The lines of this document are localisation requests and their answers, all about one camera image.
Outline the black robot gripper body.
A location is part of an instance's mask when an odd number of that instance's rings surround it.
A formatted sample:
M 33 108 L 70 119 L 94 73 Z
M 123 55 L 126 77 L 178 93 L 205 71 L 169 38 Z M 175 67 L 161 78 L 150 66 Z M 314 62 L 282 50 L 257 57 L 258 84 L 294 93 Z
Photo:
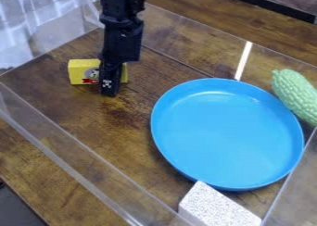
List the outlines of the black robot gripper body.
M 104 24 L 102 58 L 110 65 L 138 61 L 142 48 L 145 0 L 100 0 Z

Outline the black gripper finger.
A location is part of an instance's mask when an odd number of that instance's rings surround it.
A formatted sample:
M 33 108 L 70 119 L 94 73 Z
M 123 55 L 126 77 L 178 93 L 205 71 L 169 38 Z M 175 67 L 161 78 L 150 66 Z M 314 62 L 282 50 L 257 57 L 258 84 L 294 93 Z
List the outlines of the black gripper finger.
M 106 62 L 99 66 L 99 91 L 114 97 L 119 93 L 123 65 L 111 66 Z

